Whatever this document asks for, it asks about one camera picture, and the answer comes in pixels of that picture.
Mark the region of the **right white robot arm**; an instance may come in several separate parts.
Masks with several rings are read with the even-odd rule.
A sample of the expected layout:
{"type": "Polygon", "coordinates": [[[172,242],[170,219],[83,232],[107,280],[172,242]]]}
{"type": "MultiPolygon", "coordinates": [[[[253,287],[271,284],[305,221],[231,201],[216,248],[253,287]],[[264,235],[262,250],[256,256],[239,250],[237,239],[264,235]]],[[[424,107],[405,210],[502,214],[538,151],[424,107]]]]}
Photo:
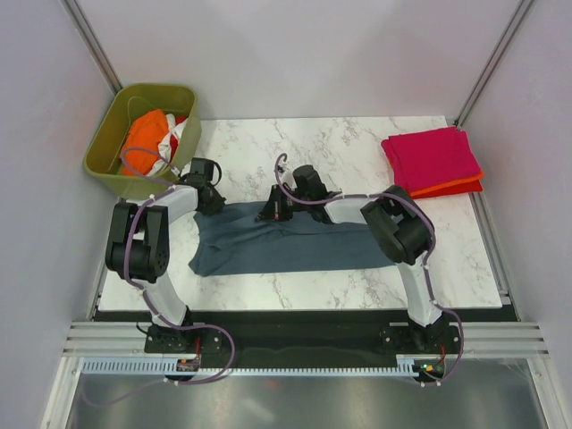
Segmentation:
{"type": "Polygon", "coordinates": [[[282,154],[275,161],[276,183],[258,219],[289,221],[296,212],[307,212],[319,223],[367,226],[375,243],[400,272],[408,302],[411,345],[423,352],[432,350],[447,329],[427,265],[436,244],[433,223],[398,185],[378,194],[331,192],[314,166],[306,164],[291,171],[282,165],[286,159],[282,154]]]}

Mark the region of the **blue-grey t-shirt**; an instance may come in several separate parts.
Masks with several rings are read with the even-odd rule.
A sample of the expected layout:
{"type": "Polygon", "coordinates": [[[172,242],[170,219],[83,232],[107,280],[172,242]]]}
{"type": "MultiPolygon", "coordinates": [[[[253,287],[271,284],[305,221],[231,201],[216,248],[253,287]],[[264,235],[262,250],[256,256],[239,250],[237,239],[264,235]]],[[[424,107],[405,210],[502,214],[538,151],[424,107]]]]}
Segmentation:
{"type": "Polygon", "coordinates": [[[258,221],[262,206],[261,202],[235,203],[212,216],[195,214],[199,243],[189,268],[207,277],[394,265],[364,224],[319,223],[305,212],[285,222],[258,221]]]}

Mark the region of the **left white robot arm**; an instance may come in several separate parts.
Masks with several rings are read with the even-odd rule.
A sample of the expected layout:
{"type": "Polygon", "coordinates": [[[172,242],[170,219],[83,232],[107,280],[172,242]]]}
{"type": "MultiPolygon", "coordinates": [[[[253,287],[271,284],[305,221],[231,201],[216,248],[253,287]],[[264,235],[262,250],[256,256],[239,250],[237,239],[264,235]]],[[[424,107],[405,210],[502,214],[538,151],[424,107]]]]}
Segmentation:
{"type": "Polygon", "coordinates": [[[151,325],[144,331],[147,353],[187,352],[199,343],[191,312],[167,273],[170,225],[191,212],[220,213],[225,198],[215,185],[221,178],[217,162],[194,158],[189,171],[163,192],[114,206],[105,266],[135,288],[147,304],[151,313],[151,325]]]}

